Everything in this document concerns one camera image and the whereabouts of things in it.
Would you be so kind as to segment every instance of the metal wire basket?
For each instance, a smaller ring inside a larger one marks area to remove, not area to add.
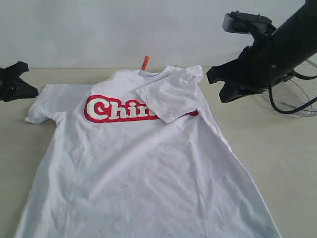
[[[297,66],[295,71],[305,76],[315,76],[317,75],[317,64],[307,60]],[[283,111],[290,111],[302,106],[317,96],[317,79],[302,80],[293,77],[287,82],[282,82],[273,87],[272,92],[275,105]],[[263,92],[260,96],[270,103],[268,91]],[[315,116],[317,115],[317,102],[290,115],[297,117]]]

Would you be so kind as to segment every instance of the orange tag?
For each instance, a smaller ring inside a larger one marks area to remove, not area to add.
[[[145,57],[144,57],[143,65],[142,65],[142,67],[141,67],[141,70],[145,71],[145,69],[146,69],[147,66],[148,66],[149,58],[150,58],[149,56],[145,56]]]

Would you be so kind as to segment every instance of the t-shirt sleeve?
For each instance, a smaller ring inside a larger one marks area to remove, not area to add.
[[[202,78],[201,66],[188,67],[136,93],[161,120],[170,123],[201,106],[198,82]]]
[[[91,87],[91,85],[46,85],[31,106],[25,121],[39,124],[48,119],[57,120],[62,113],[73,110]]]

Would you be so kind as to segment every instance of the printed logo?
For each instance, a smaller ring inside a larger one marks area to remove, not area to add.
[[[90,96],[87,99],[84,114],[87,120],[95,123],[158,119],[158,116],[145,103],[132,99],[122,104],[119,99],[103,95]],[[196,116],[198,112],[187,114]]]

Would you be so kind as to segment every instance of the t-shirt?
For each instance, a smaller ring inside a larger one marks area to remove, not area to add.
[[[278,238],[198,87],[200,66],[47,85],[56,122],[15,238]]]

